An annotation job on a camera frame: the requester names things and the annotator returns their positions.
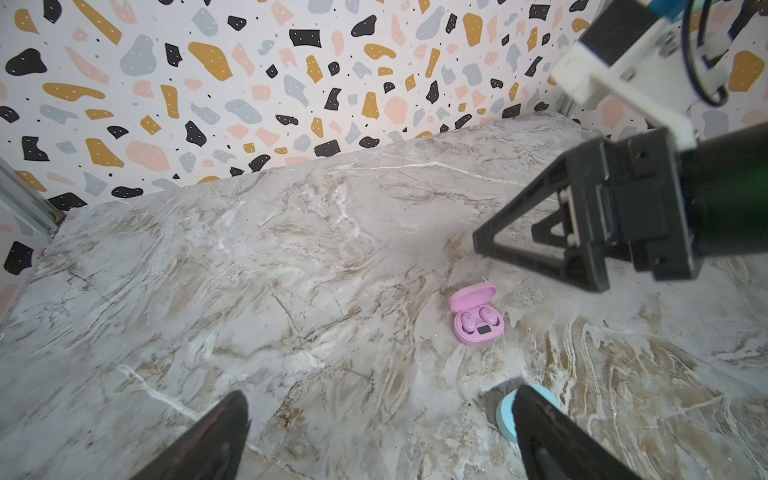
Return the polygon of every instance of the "pink earbuds case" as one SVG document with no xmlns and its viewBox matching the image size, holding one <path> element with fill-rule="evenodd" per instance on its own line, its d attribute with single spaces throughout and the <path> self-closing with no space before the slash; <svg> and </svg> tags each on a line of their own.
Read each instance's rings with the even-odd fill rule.
<svg viewBox="0 0 768 480">
<path fill-rule="evenodd" d="M 448 301 L 456 312 L 453 333 L 462 343 L 475 345 L 493 340 L 504 333 L 504 319 L 492 306 L 486 305 L 496 296 L 491 282 L 467 286 L 451 296 Z"/>
</svg>

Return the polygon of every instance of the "wall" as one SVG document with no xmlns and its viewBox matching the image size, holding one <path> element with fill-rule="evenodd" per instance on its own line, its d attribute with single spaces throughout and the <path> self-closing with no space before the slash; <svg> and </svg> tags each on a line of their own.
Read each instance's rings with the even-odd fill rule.
<svg viewBox="0 0 768 480">
<path fill-rule="evenodd" d="M 554 108 L 597 6 L 4 0 L 0 157 L 68 209 Z"/>
</svg>

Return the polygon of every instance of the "earbud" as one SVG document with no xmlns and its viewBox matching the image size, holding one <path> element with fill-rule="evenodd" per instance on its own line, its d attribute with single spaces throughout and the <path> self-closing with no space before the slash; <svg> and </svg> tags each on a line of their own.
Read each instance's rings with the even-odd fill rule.
<svg viewBox="0 0 768 480">
<path fill-rule="evenodd" d="M 472 317 L 471 313 L 462 314 L 462 329 L 464 329 L 465 332 L 473 333 L 476 326 L 475 319 Z"/>
<path fill-rule="evenodd" d="M 480 318 L 488 325 L 498 325 L 498 317 L 488 307 L 483 307 L 480 309 Z"/>
</svg>

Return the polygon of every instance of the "light blue round object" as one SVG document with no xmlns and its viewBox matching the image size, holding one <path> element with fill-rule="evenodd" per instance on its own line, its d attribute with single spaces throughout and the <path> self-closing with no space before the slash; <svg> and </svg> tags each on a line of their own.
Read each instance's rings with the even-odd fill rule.
<svg viewBox="0 0 768 480">
<path fill-rule="evenodd" d="M 548 402 L 560 409 L 560 402 L 558 402 L 558 398 L 555 397 L 552 392 L 541 385 L 530 386 L 533 387 L 533 390 L 536 390 L 539 395 L 547 399 Z M 517 390 L 508 394 L 496 407 L 496 425 L 498 425 L 498 429 L 502 431 L 502 435 L 507 441 L 515 444 L 518 442 L 518 432 L 515 429 L 515 417 L 512 416 L 512 404 L 515 402 L 517 394 Z"/>
</svg>

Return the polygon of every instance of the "marble table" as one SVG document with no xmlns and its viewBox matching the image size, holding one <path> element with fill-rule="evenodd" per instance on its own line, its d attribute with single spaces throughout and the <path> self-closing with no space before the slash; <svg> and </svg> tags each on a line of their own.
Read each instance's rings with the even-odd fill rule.
<svg viewBox="0 0 768 480">
<path fill-rule="evenodd" d="M 0 478 L 128 478 L 232 389 L 239 478 L 524 478 L 489 421 L 524 381 L 643 478 L 768 477 L 766 257 L 597 295 L 474 253 L 589 135 L 542 113 L 73 210 L 2 325 Z M 483 279 L 505 334 L 465 346 L 448 298 Z"/>
</svg>

